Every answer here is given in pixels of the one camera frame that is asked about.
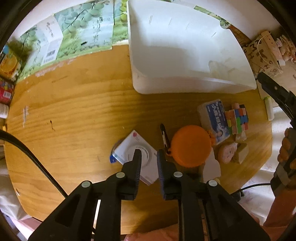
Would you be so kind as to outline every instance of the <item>rubik's cube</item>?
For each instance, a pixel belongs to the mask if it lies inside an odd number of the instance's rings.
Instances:
[[[243,104],[233,104],[232,110],[225,111],[226,120],[230,134],[240,134],[249,129],[249,118]]]

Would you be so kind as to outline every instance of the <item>silver screw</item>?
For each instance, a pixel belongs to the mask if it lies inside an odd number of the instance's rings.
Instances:
[[[124,172],[118,172],[118,173],[116,173],[116,177],[117,178],[123,178],[123,177],[125,177],[125,173]]]
[[[83,183],[81,183],[81,186],[83,188],[88,188],[91,185],[91,183],[89,181],[84,181]]]
[[[210,185],[211,187],[215,187],[215,186],[218,185],[218,183],[217,183],[215,180],[211,180],[211,181],[209,181],[209,185]]]
[[[174,172],[174,177],[182,177],[183,173],[182,172]]]

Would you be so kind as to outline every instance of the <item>white plastic bin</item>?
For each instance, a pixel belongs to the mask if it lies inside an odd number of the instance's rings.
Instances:
[[[256,89],[239,43],[219,20],[186,6],[129,0],[133,86],[142,94]]]

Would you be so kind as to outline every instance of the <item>red package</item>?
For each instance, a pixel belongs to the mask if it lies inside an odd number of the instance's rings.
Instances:
[[[0,78],[0,103],[9,104],[15,87],[13,84]]]

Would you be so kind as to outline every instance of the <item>black cable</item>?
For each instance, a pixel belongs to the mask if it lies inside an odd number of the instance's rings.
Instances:
[[[240,188],[239,190],[235,191],[234,193],[232,193],[230,195],[236,194],[238,192],[242,192],[242,191],[244,191],[246,189],[249,189],[249,188],[258,187],[258,186],[269,186],[269,185],[270,185],[270,183],[258,183],[258,184],[254,184],[254,185],[251,185],[251,186]]]
[[[35,157],[35,155],[29,150],[28,147],[25,146],[24,143],[22,143],[20,140],[15,138],[13,135],[0,130],[0,139],[9,142],[10,144],[13,144],[17,148],[19,148],[23,153],[25,153],[32,162],[40,169],[40,171],[43,172],[43,174],[48,178],[48,180],[51,181],[51,183],[59,190],[59,192],[64,196],[64,198],[68,197],[68,194],[65,192],[65,190],[58,184],[58,182],[53,178],[53,176],[44,168],[44,166],[41,164],[41,162]]]

